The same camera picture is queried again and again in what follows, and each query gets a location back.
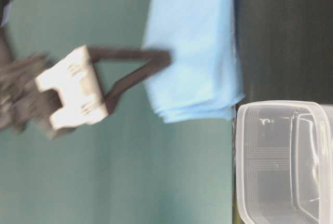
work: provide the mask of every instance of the dark floor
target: dark floor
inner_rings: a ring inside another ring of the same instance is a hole
[[[243,101],[333,102],[332,0],[237,0]]]

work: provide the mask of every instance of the green table surface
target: green table surface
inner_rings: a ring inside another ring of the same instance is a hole
[[[19,57],[59,60],[88,44],[139,47],[149,0],[15,0]],[[108,88],[138,64],[103,63]],[[0,223],[232,223],[231,124],[163,124],[143,85],[114,116],[50,141],[31,124],[0,134]]]

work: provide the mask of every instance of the blue cloth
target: blue cloth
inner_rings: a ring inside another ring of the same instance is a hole
[[[165,122],[234,116],[244,94],[233,0],[151,0],[143,48],[172,53],[173,64],[145,83]]]

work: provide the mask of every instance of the clear plastic container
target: clear plastic container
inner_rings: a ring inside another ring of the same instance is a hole
[[[333,106],[267,101],[241,106],[237,201],[246,224],[333,223]]]

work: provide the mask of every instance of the folded towel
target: folded towel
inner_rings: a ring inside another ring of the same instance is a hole
[[[3,27],[9,19],[10,6],[10,0],[0,0],[0,27]]]
[[[172,53],[173,64],[145,83],[165,122],[234,116],[244,94],[233,0],[152,0],[143,48]]]

